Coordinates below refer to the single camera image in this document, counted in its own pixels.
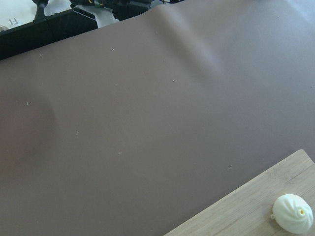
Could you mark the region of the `wooden cutting board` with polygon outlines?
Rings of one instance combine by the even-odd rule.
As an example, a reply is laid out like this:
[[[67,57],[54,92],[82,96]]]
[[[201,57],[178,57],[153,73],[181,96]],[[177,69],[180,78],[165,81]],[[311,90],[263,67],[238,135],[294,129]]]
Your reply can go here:
[[[169,236],[289,236],[271,219],[281,195],[302,197],[315,207],[315,164],[300,149],[194,217],[168,232]]]

